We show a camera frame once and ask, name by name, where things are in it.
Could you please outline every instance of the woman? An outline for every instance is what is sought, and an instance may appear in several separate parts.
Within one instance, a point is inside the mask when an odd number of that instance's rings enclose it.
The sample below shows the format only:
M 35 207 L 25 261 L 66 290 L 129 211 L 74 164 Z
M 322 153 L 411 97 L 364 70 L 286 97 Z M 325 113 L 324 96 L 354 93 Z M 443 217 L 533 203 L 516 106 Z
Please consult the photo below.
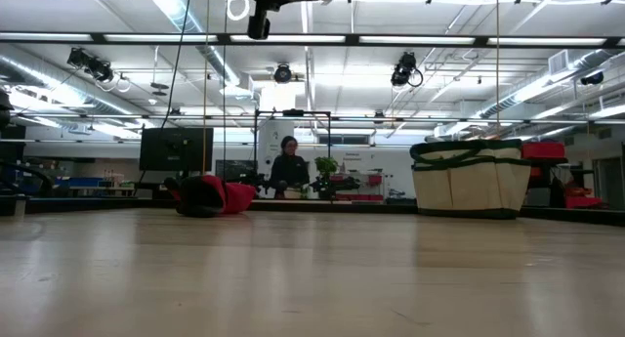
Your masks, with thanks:
M 275 188 L 275 198 L 284 198 L 288 187 L 299 187 L 311 181 L 309 168 L 301 156 L 297 156 L 297 140 L 286 136 L 280 144 L 282 155 L 277 157 L 271 168 L 271 186 Z

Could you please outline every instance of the black monitor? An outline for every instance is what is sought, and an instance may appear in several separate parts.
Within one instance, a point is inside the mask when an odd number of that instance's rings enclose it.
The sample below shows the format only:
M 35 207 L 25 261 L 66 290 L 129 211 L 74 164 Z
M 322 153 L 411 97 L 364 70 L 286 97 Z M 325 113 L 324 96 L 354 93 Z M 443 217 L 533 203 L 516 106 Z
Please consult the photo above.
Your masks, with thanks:
M 146 129 L 141 139 L 142 171 L 202 171 L 203 128 Z M 206 129 L 206 171 L 213 164 L 213 129 Z

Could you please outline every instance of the dark hair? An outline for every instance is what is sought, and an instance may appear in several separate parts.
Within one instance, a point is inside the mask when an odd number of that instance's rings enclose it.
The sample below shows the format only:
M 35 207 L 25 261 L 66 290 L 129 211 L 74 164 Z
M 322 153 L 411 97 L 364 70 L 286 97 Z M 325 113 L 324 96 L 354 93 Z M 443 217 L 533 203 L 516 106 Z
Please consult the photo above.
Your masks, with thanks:
M 280 146 L 282 147 L 282 153 L 284 153 L 284 149 L 286 148 L 286 145 L 289 144 L 289 142 L 295 142 L 295 144 L 297 144 L 297 140 L 292 136 L 284 137 L 284 139 L 282 139 L 282 143 L 280 143 Z

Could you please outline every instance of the wooden floor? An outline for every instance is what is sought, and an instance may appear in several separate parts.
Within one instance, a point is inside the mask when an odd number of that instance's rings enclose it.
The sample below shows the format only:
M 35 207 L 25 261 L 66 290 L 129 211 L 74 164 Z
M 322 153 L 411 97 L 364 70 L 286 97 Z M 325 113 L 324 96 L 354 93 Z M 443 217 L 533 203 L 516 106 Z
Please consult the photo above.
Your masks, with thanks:
M 625 230 L 170 210 L 0 224 L 0 336 L 625 336 Z

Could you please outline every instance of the dark jacket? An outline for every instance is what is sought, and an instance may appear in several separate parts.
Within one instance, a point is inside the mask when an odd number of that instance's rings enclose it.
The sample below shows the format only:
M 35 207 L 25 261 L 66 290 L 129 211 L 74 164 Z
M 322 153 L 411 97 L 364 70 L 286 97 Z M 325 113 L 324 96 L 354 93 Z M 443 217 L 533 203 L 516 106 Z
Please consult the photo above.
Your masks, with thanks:
M 271 186 L 276 188 L 280 181 L 288 186 L 304 185 L 311 181 L 309 168 L 301 156 L 282 154 L 273 162 L 271 168 Z

